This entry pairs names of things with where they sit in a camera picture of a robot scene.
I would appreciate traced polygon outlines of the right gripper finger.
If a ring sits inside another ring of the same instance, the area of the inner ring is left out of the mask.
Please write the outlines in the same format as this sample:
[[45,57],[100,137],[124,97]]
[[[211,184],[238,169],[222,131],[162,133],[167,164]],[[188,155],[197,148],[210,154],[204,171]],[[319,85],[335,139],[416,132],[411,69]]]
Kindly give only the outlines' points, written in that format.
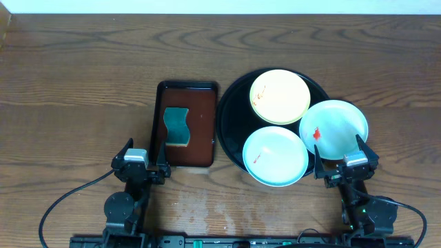
[[315,154],[314,178],[315,179],[324,178],[326,176],[326,173],[325,173],[325,170],[323,167],[322,159],[321,159],[320,153],[318,151],[317,145],[314,145],[314,154]]
[[378,161],[378,155],[363,141],[359,134],[356,134],[356,141],[360,151],[363,151],[369,162]]

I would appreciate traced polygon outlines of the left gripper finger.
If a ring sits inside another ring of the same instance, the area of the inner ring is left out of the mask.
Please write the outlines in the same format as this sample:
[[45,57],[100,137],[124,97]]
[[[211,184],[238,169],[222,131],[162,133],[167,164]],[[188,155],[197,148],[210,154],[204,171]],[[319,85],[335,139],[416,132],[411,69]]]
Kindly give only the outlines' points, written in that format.
[[129,138],[127,143],[123,146],[123,148],[113,158],[113,161],[123,161],[126,152],[129,149],[133,148],[133,144],[134,144],[133,138]]
[[157,166],[167,166],[165,141],[163,141],[159,147],[158,156],[156,159],[156,165]]

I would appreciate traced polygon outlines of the green scouring sponge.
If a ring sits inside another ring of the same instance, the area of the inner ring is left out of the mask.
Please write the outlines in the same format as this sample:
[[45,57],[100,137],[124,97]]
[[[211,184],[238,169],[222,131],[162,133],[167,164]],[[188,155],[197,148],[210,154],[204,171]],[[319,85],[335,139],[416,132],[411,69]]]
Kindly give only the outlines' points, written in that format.
[[190,131],[187,126],[189,110],[182,107],[167,107],[163,121],[167,129],[167,146],[187,147],[190,140]]

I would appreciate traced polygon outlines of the yellow plate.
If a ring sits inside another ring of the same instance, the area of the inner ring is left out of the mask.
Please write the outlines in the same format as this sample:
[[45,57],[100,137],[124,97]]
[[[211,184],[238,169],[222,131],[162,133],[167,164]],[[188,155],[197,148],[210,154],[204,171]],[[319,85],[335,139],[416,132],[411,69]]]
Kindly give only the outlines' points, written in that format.
[[249,102],[264,121],[288,125],[301,119],[309,109],[311,94],[298,74],[288,70],[270,70],[252,83]]

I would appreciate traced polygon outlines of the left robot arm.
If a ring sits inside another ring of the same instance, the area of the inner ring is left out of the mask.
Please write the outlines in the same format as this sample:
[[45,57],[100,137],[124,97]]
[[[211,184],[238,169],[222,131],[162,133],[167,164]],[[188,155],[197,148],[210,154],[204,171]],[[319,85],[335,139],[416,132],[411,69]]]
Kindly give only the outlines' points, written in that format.
[[154,163],[148,160],[145,149],[136,149],[133,145],[134,141],[129,139],[111,163],[114,175],[125,183],[125,190],[112,194],[104,204],[105,229],[116,235],[142,231],[151,186],[162,185],[171,176],[164,143]]

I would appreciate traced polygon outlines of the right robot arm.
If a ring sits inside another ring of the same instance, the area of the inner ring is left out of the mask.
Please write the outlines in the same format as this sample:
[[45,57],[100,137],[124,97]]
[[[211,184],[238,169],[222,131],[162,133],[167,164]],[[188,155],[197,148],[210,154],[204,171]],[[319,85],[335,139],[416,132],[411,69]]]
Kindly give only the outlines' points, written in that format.
[[393,233],[398,207],[384,196],[367,193],[365,181],[372,178],[379,156],[356,135],[358,147],[343,157],[333,170],[325,170],[318,148],[314,148],[314,178],[322,178],[325,187],[337,187],[342,197],[342,219],[357,235],[385,237]]

